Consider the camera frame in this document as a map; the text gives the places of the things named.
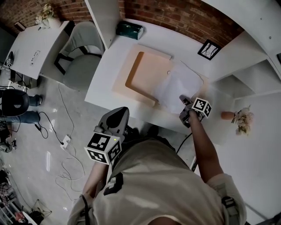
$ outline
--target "white paper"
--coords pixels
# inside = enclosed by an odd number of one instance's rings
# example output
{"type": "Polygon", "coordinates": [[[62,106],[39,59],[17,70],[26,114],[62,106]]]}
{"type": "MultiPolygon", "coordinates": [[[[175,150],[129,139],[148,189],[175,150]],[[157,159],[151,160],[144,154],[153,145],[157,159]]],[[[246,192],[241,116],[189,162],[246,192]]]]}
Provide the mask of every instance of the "white paper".
{"type": "Polygon", "coordinates": [[[169,76],[155,88],[152,95],[170,113],[180,114],[184,109],[180,96],[191,98],[202,85],[201,77],[184,63],[179,62],[173,67],[169,76]]]}

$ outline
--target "concrete floor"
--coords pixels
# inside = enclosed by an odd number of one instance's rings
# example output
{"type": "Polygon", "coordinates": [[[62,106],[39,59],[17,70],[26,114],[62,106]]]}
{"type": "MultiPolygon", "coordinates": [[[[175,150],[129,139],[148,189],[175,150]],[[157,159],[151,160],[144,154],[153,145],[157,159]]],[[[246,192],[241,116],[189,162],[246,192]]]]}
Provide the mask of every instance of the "concrete floor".
{"type": "MultiPolygon", "coordinates": [[[[7,85],[9,75],[3,72],[0,76],[0,84],[7,85]]],[[[71,145],[76,149],[76,156],[83,164],[86,175],[83,176],[83,170],[77,160],[68,160],[69,154],[60,148],[60,143],[55,137],[54,131],[47,120],[41,114],[41,125],[46,127],[49,132],[48,139],[44,139],[41,133],[33,124],[22,123],[18,133],[13,133],[13,138],[16,138],[17,149],[10,153],[0,153],[1,159],[11,172],[11,175],[16,182],[19,191],[26,203],[32,205],[39,199],[46,207],[48,207],[52,214],[43,221],[42,224],[56,224],[64,225],[67,222],[69,212],[72,208],[72,201],[79,196],[86,182],[93,165],[85,150],[84,146],[92,137],[94,127],[98,124],[100,118],[109,110],[101,108],[97,105],[92,105],[84,101],[86,93],[81,93],[60,85],[62,97],[65,105],[74,123],[74,131],[71,135],[71,145]],[[58,175],[62,176],[65,170],[61,164],[69,171],[72,179],[80,180],[72,182],[72,189],[70,181],[63,178],[57,178],[57,182],[66,192],[55,183],[58,175]]],[[[28,90],[28,94],[33,96],[35,94],[42,94],[44,100],[39,107],[30,107],[29,110],[36,110],[38,112],[45,112],[56,130],[58,137],[62,140],[65,135],[72,131],[72,123],[69,119],[65,107],[61,101],[58,91],[58,83],[42,79],[41,84],[34,89],[28,90]]],[[[139,121],[134,118],[129,119],[131,127],[142,129],[149,126],[149,124],[139,121]]],[[[18,128],[18,123],[13,124],[13,129],[18,128]]],[[[170,144],[177,149],[183,139],[184,134],[179,134],[164,128],[160,128],[159,135],[169,140],[170,144]]],[[[74,152],[71,146],[67,147],[67,151],[74,152]]],[[[192,139],[189,138],[182,146],[179,153],[181,158],[190,165],[194,158],[194,150],[192,139]]],[[[19,201],[29,209],[22,197],[18,195],[19,201]]]]}

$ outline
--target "beige t-shirt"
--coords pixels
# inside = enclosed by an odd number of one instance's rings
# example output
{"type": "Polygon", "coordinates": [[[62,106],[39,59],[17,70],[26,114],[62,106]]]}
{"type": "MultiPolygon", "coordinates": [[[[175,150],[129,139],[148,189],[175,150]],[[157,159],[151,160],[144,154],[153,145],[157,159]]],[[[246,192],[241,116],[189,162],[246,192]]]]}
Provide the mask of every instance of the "beige t-shirt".
{"type": "MultiPolygon", "coordinates": [[[[183,225],[222,225],[227,212],[217,187],[235,200],[244,224],[245,205],[231,176],[220,174],[206,184],[168,146],[144,141],[121,157],[108,184],[93,200],[91,224],[147,225],[155,218],[169,217],[183,225]]],[[[79,199],[68,225],[77,224],[83,205],[79,199]]]]}

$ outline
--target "white chair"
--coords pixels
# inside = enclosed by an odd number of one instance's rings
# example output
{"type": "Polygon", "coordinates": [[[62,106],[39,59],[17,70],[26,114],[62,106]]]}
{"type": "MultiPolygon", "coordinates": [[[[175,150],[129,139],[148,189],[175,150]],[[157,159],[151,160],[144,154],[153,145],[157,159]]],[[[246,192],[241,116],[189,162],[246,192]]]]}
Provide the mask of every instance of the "white chair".
{"type": "Polygon", "coordinates": [[[66,86],[78,91],[87,91],[103,53],[104,45],[95,24],[90,21],[81,22],[73,28],[69,40],[61,49],[54,64],[64,74],[63,83],[66,86]],[[101,54],[88,52],[87,46],[97,47],[101,54]],[[69,57],[69,54],[77,48],[83,55],[69,57]],[[60,65],[60,59],[71,62],[66,70],[60,65]]]}

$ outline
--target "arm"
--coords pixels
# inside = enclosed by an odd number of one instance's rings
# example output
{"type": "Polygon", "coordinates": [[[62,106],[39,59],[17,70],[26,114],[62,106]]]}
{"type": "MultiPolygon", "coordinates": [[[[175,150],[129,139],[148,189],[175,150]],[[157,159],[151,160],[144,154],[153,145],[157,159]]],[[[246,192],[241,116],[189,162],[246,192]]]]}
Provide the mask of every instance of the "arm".
{"type": "Polygon", "coordinates": [[[202,180],[206,183],[212,177],[223,174],[216,149],[206,134],[195,111],[189,111],[188,120],[193,134],[196,158],[202,180]]]}
{"type": "Polygon", "coordinates": [[[88,194],[92,198],[95,197],[97,184],[100,181],[106,182],[106,176],[108,172],[108,165],[95,162],[93,165],[92,171],[88,177],[88,180],[83,188],[83,194],[88,194]]]}

